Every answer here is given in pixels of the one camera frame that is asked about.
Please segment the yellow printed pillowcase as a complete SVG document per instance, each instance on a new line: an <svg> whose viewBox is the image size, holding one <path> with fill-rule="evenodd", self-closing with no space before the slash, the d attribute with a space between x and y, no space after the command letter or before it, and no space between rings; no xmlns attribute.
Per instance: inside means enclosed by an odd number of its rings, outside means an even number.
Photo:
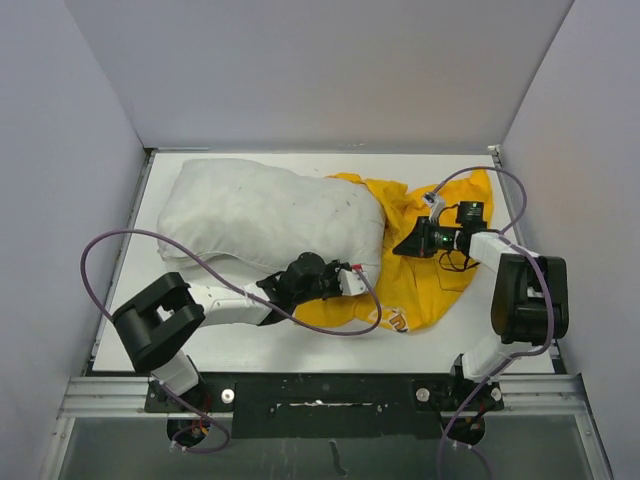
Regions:
<svg viewBox="0 0 640 480"><path fill-rule="evenodd" d="M452 263L462 268L464 255L452 253L442 264L437 256L413 258L392 253L413 229L419 216L429 209L422 200L435 186L413 191L396 181L361 179L354 173L339 173L331 177L347 180L366 188L381 204L386 216L381 274L375 286L382 306L380 326L398 333L408 333L435 325L455 304L472 283L475 268L465 272L449 271ZM439 194L448 206L461 201L484 203L484 220L491 223L494 210L490 178L484 171L474 171L466 178L452 180ZM298 307L295 317L323 329L346 325L351 320L374 323L377 308L370 294L315 300Z"/></svg>

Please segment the white pillow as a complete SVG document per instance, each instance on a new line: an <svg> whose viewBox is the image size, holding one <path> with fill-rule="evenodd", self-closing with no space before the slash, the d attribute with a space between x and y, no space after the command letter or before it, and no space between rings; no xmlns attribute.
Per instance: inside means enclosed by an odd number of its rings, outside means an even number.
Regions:
<svg viewBox="0 0 640 480"><path fill-rule="evenodd" d="M185 161L156 226L203 260L233 257L275 273L312 252L361 265L371 283L384 228L381 205L362 185L234 158Z"/></svg>

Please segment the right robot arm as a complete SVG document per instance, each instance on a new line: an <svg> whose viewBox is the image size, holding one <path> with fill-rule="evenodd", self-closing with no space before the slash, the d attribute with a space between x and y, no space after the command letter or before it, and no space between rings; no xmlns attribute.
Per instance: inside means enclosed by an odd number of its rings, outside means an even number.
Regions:
<svg viewBox="0 0 640 480"><path fill-rule="evenodd" d="M462 201L454 209L453 226L440 223L448 208L434 194L426 196L428 216L416 224L393 253L405 257L432 258L460 253L460 273L480 265L495 274L490 308L492 334L459 355L448 374L431 373L446 380L448 402L469 408L481 396L479 383L496 381L515 360L533 357L566 335L569 326L567 266L564 259L544 256L506 240L488 228L484 204Z"/></svg>

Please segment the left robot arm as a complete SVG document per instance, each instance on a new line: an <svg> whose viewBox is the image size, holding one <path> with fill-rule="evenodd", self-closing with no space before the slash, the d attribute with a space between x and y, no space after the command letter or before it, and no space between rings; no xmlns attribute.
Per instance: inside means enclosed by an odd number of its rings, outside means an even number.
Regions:
<svg viewBox="0 0 640 480"><path fill-rule="evenodd" d="M196 329L207 326L272 325L313 300L365 292L358 270L305 252L285 270L236 292L225 286L186 282L180 273L162 275L112 314L112 322L137 373L168 387L180 410L200 405L204 387L182 351Z"/></svg>

